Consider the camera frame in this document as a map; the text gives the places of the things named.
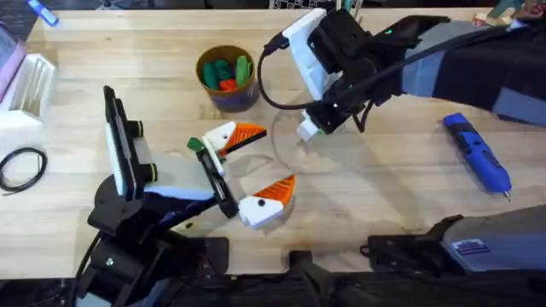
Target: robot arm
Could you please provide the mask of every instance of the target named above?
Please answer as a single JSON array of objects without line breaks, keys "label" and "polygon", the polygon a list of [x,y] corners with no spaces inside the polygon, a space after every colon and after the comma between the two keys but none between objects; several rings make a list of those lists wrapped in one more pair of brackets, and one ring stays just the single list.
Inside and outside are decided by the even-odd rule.
[{"label": "robot arm", "polygon": [[544,20],[525,20],[477,27],[443,16],[413,15],[372,35],[345,10],[326,14],[316,9],[266,45],[258,83],[264,58],[275,47],[290,45],[315,101],[284,106],[272,101],[263,86],[260,90],[274,107],[305,110],[307,120],[298,131],[305,140],[319,130],[334,132],[349,117],[363,132],[373,105],[402,94],[546,125],[546,88],[539,74],[546,70],[541,52],[545,26]]}]

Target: orange and white object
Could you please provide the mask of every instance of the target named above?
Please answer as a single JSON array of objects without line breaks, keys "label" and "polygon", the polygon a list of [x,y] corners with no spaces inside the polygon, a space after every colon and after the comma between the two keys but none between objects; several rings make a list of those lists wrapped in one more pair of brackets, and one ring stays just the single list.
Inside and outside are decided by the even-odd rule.
[{"label": "orange and white object", "polygon": [[295,182],[295,175],[291,175],[241,200],[239,216],[242,222],[257,229],[282,215],[292,197]]},{"label": "orange and white object", "polygon": [[[208,131],[202,139],[218,174],[223,177],[225,172],[220,157],[223,158],[266,134],[267,130],[259,125],[229,122]],[[295,176],[292,175],[242,199],[238,206],[243,223],[257,229],[280,216],[292,197],[294,184]]]}]

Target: pink object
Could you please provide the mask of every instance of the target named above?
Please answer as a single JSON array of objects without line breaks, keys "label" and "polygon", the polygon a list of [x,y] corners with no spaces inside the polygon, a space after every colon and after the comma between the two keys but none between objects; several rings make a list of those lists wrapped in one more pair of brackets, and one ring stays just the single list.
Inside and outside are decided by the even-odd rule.
[{"label": "pink object", "polygon": [[25,47],[0,23],[0,103],[11,79],[25,58]]}]

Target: orange object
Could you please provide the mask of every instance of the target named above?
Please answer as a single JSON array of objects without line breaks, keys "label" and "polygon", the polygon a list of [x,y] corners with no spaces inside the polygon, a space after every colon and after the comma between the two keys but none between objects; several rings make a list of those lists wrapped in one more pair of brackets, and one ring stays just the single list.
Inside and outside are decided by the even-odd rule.
[{"label": "orange object", "polygon": [[292,197],[293,186],[295,183],[296,176],[290,175],[257,192],[254,196],[268,200],[279,200],[281,201],[282,206],[286,207],[290,197]]},{"label": "orange object", "polygon": [[229,136],[229,140],[225,143],[225,146],[218,150],[218,155],[225,156],[230,152],[241,148],[248,143],[254,142],[259,138],[267,135],[267,130],[255,124],[235,124],[235,130]]},{"label": "orange object", "polygon": [[227,79],[220,81],[220,90],[222,91],[232,91],[237,90],[237,83],[234,79]]}]

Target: white stand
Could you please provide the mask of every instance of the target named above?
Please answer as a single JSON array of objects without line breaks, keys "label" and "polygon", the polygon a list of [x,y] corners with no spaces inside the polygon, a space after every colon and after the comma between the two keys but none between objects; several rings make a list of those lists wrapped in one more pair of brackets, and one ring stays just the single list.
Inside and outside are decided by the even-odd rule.
[{"label": "white stand", "polygon": [[40,126],[55,88],[56,67],[40,54],[26,55],[0,102],[0,129]]}]

